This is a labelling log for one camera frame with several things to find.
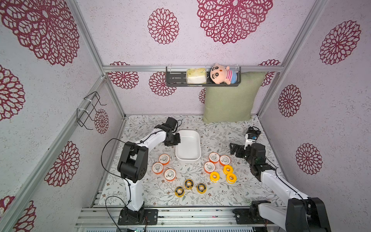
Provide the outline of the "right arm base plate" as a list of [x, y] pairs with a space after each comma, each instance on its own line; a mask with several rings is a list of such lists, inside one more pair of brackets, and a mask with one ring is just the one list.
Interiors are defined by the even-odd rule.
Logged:
[[271, 221], [260, 216], [258, 206], [262, 203], [271, 203], [267, 200], [252, 201], [249, 208], [236, 208], [232, 212], [239, 225], [247, 224], [272, 224]]

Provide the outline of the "white plastic storage box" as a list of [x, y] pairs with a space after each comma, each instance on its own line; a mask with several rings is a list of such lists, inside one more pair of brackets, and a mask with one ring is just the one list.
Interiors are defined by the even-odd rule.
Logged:
[[180, 143], [175, 146], [176, 158], [182, 163], [195, 163], [201, 158], [200, 135], [195, 130], [180, 130]]

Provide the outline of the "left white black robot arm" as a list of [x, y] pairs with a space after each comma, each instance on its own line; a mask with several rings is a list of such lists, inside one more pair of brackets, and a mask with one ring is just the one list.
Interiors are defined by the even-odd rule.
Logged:
[[171, 147], [181, 142], [180, 134], [171, 130], [154, 129], [137, 142], [124, 144], [117, 170], [126, 183], [127, 205], [130, 214], [141, 217], [144, 207], [142, 179], [148, 168], [148, 155], [158, 144]]

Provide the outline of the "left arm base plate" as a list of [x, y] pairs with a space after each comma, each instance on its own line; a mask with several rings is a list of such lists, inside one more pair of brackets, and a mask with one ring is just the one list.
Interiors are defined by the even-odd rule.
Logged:
[[157, 225], [157, 209], [140, 209], [132, 211], [127, 207], [122, 209], [118, 219], [118, 225]]

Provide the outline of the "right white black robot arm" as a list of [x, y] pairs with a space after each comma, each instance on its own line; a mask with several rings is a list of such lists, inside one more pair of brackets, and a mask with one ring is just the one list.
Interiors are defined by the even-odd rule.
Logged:
[[324, 202], [310, 197], [279, 177], [276, 168], [266, 162], [265, 146], [253, 143], [247, 147], [230, 144], [232, 155], [247, 161], [253, 176], [267, 185], [283, 202], [276, 206], [267, 201], [253, 201], [248, 209], [235, 209], [238, 224], [272, 222], [286, 232], [329, 232], [331, 230]]

